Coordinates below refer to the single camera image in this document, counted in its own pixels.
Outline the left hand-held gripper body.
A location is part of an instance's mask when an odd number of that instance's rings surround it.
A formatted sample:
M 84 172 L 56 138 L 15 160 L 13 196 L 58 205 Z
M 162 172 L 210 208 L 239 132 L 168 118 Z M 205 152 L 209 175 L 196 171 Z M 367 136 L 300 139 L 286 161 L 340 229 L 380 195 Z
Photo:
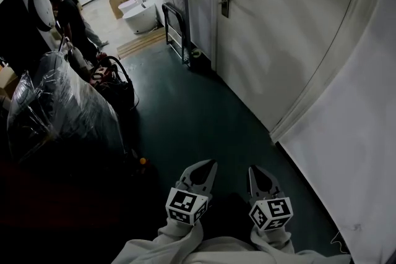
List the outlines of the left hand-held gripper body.
M 172 187 L 167 201 L 166 212 L 170 219 L 179 223 L 195 225 L 209 207 L 209 198 L 186 190 Z

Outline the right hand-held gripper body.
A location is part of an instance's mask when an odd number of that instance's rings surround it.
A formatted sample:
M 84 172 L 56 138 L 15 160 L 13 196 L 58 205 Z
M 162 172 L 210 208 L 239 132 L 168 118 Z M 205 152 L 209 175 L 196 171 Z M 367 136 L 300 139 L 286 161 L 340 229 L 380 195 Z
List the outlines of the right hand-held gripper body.
M 289 197 L 257 200 L 249 217 L 259 231 L 273 231 L 284 227 L 293 217 Z

